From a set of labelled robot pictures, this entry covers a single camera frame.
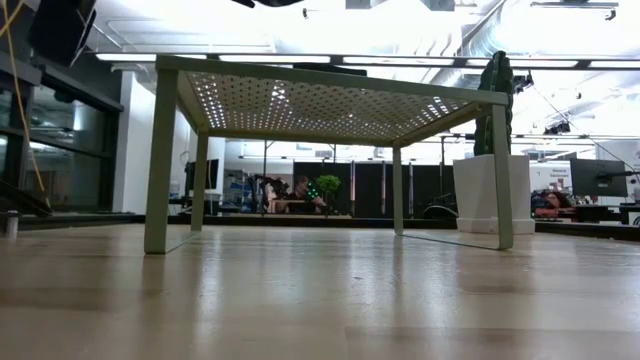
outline green metal table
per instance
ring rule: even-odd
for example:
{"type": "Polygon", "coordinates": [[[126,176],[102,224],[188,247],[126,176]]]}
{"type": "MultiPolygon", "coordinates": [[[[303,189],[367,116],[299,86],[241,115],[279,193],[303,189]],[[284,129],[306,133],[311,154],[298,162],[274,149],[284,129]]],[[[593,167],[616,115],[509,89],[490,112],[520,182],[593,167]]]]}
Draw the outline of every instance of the green metal table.
{"type": "Polygon", "coordinates": [[[499,245],[513,244],[506,94],[394,80],[158,56],[144,249],[165,254],[202,230],[209,137],[393,148],[394,229],[403,235],[403,147],[480,116],[495,123],[499,245]],[[167,236],[176,107],[198,136],[191,228],[167,236]]]}

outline potted plant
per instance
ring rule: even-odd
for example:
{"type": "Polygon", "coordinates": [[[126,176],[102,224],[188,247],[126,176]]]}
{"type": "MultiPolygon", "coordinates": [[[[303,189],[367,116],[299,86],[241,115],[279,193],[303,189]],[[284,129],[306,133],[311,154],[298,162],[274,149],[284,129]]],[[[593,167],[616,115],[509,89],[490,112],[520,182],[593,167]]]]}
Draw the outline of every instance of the potted plant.
{"type": "MultiPolygon", "coordinates": [[[[478,90],[499,91],[509,96],[505,107],[507,139],[511,153],[511,120],[513,113],[513,69],[506,53],[499,51],[489,61],[478,90]]],[[[494,171],[493,121],[491,115],[476,119],[475,157],[454,161],[456,198],[458,199],[458,230],[471,233],[497,233],[498,207],[494,171]]],[[[511,208],[514,234],[532,234],[529,157],[509,155],[511,208]]]]}
{"type": "Polygon", "coordinates": [[[316,183],[320,191],[322,191],[325,204],[331,208],[333,197],[340,188],[340,179],[334,175],[322,175],[316,180],[316,183]]]}

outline ceiling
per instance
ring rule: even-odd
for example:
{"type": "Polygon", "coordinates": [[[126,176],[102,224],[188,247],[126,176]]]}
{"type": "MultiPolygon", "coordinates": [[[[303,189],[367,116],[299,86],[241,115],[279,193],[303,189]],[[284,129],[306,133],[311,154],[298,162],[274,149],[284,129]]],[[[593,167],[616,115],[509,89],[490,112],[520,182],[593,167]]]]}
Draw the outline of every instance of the ceiling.
{"type": "MultiPolygon", "coordinates": [[[[420,0],[382,0],[368,10],[347,10],[348,1],[353,0],[305,0],[283,8],[258,4],[249,9],[231,0],[98,0],[89,47],[97,52],[146,53],[488,57],[505,50],[524,57],[640,57],[640,41],[633,36],[640,33],[637,0],[616,0],[617,16],[611,21],[605,20],[609,9],[534,8],[532,0],[455,0],[454,12],[431,11],[420,0]]],[[[37,0],[28,3],[37,6],[37,0]]],[[[139,68],[139,78],[153,88],[153,67],[139,68]]],[[[477,71],[367,70],[371,77],[412,82],[465,88],[477,88],[479,83],[477,71]]],[[[565,116],[581,124],[578,127],[585,133],[623,131],[600,124],[626,119],[640,93],[639,72],[534,71],[532,75],[536,89],[515,101],[518,133],[542,133],[565,116]]],[[[468,124],[455,130],[473,128],[468,124]]],[[[640,125],[630,130],[640,134],[640,125]]]]}

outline person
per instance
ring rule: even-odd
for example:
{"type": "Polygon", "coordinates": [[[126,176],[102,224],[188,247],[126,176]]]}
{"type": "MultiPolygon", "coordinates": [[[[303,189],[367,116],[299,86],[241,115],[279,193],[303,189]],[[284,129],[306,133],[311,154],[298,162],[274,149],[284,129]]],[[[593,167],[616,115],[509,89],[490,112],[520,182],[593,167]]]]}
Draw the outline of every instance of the person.
{"type": "MultiPolygon", "coordinates": [[[[292,201],[309,201],[319,208],[324,208],[327,205],[324,203],[321,197],[317,196],[313,199],[309,199],[307,196],[307,192],[309,190],[309,178],[304,175],[300,175],[296,178],[296,187],[293,189],[293,192],[287,195],[284,200],[292,200],[292,201]]],[[[289,207],[289,202],[279,201],[276,203],[276,213],[284,213],[287,211],[289,207]]]]}
{"type": "Polygon", "coordinates": [[[562,212],[570,212],[573,205],[567,197],[560,191],[551,191],[547,194],[547,207],[544,209],[536,209],[536,215],[541,217],[557,218],[562,212]]]}

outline yellow cable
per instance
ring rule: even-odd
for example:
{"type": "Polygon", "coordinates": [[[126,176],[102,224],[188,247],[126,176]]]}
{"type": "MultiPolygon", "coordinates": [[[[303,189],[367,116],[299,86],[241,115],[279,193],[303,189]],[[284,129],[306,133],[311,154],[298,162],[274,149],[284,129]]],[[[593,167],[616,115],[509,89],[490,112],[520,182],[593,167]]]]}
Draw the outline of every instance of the yellow cable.
{"type": "MultiPolygon", "coordinates": [[[[4,6],[5,26],[2,29],[0,29],[0,37],[2,37],[5,31],[7,32],[7,41],[9,43],[9,57],[11,58],[11,69],[13,70],[13,83],[16,87],[16,97],[18,98],[18,107],[20,108],[20,118],[22,119],[22,125],[24,126],[24,138],[27,140],[27,144],[29,145],[29,150],[31,150],[31,139],[29,138],[29,123],[27,122],[27,116],[25,115],[25,112],[24,112],[24,105],[22,104],[22,95],[20,94],[20,82],[18,81],[18,71],[16,70],[16,61],[13,55],[13,40],[11,38],[11,28],[10,28],[11,22],[13,22],[13,19],[15,19],[15,16],[18,14],[18,11],[20,11],[23,4],[24,4],[24,0],[21,0],[18,6],[16,7],[16,10],[11,15],[12,17],[9,17],[9,10],[7,9],[7,5],[5,3],[5,6],[4,6]]],[[[36,156],[33,153],[31,154],[31,160],[33,162],[33,169],[36,172],[36,177],[38,178],[38,185],[40,185],[40,191],[45,196],[45,201],[47,203],[47,206],[51,207],[51,204],[49,204],[49,197],[46,195],[46,192],[45,192],[46,190],[44,187],[44,183],[42,182],[42,177],[40,176],[40,170],[38,169],[38,162],[36,161],[36,156]]]]}

